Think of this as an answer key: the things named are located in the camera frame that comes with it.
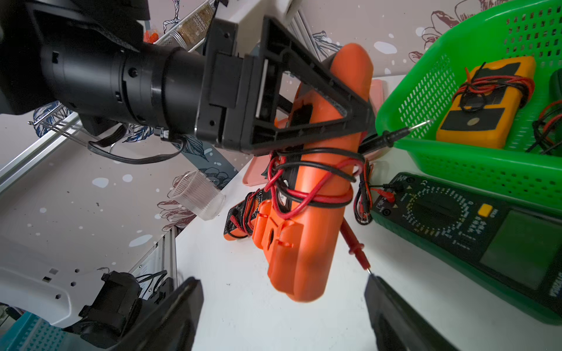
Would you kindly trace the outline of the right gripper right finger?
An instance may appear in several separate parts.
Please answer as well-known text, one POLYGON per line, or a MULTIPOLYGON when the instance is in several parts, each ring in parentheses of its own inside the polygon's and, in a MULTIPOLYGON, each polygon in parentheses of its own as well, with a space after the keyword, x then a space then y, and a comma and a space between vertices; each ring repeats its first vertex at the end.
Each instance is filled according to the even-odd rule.
POLYGON ((455 350, 382 278, 371 274, 364 298, 379 350, 455 350))

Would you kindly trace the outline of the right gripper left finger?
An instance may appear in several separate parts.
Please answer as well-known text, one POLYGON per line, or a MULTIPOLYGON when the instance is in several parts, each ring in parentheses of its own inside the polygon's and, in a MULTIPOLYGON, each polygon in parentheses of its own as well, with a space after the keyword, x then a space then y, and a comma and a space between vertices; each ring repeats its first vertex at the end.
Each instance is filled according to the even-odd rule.
POLYGON ((202 283, 190 277, 113 349, 191 350, 203 303, 202 283))

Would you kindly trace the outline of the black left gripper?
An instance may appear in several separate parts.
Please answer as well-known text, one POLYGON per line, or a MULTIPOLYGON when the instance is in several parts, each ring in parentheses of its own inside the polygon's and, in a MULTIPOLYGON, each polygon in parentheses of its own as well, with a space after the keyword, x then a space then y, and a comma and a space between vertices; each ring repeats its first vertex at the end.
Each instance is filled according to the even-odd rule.
POLYGON ((263 20, 261 45, 236 54, 239 26, 216 18, 206 38, 205 68, 195 136, 221 149, 254 155, 365 133, 373 122, 370 85, 373 63, 359 44, 345 45, 324 61, 270 16, 263 20), (301 85, 283 128, 275 114, 283 73, 301 85))

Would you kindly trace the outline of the dark green multimeter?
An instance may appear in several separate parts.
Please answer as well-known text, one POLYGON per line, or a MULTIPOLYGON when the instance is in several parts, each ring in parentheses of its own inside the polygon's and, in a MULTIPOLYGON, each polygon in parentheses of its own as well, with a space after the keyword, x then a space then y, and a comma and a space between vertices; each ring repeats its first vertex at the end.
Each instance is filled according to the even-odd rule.
POLYGON ((561 217, 435 178, 398 173, 374 222, 542 323, 561 324, 561 217))

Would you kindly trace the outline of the large orange multimeter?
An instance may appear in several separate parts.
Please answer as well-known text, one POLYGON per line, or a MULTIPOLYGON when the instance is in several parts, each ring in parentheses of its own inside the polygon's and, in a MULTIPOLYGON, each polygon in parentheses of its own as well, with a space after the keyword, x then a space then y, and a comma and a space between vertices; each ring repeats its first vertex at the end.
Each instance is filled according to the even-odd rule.
POLYGON ((335 254, 352 182, 363 160, 359 145, 373 118, 369 95, 373 63, 359 44, 348 44, 325 61, 330 73, 351 89, 366 111, 360 128, 344 136, 289 147, 269 163, 253 242, 263 250, 272 286, 300 303, 322 297, 335 254))

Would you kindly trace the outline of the yellow multimeter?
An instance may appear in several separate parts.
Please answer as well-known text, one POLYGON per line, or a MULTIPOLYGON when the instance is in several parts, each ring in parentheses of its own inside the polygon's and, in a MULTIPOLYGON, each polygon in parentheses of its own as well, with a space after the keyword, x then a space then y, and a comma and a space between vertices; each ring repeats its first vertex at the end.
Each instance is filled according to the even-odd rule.
POLYGON ((534 95, 536 67, 534 57, 522 56, 466 70, 466 81, 453 94, 436 140, 503 149, 518 111, 534 95))

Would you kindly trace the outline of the small orange-black multimeter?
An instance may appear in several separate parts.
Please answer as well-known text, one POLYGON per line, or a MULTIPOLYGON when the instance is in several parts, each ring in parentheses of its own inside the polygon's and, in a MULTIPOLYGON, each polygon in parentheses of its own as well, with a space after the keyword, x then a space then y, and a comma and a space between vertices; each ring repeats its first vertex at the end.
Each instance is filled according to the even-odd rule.
POLYGON ((270 199, 270 193, 262 189, 248 193, 243 201, 228 211, 223 238, 227 241, 235 241, 251 237, 260 206, 263 201, 270 199))

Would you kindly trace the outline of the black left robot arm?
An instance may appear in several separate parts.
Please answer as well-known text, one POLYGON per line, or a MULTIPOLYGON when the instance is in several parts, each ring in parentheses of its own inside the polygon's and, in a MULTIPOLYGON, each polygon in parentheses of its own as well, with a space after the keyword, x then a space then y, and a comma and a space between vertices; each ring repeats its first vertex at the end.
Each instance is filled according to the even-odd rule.
POLYGON ((93 135, 135 124, 254 155, 365 133, 369 56, 319 61, 287 29, 298 5, 218 1, 200 55, 144 42, 146 1, 3 1, 1 112, 58 101, 93 135))

